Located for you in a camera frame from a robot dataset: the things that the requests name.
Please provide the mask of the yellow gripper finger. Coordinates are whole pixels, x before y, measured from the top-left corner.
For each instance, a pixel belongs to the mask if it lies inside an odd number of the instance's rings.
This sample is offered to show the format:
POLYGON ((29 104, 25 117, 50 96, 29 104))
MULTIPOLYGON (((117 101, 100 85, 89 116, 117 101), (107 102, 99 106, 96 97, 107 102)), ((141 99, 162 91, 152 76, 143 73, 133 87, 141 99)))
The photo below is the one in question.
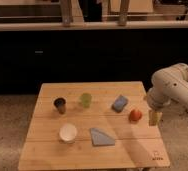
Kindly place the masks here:
POLYGON ((162 117, 162 113, 154 110, 149 111, 149 125, 156 126, 162 117))

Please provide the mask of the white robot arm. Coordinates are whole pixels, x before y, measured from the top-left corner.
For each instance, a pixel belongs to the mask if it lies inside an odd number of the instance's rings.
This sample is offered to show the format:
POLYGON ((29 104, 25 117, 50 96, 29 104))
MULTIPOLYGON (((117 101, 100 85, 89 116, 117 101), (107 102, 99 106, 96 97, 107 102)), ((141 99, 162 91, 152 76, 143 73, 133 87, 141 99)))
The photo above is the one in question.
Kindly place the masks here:
POLYGON ((188 65, 177 63, 157 70, 151 77, 152 87, 146 94, 146 101, 153 111, 159 111, 172 100, 188 111, 188 65))

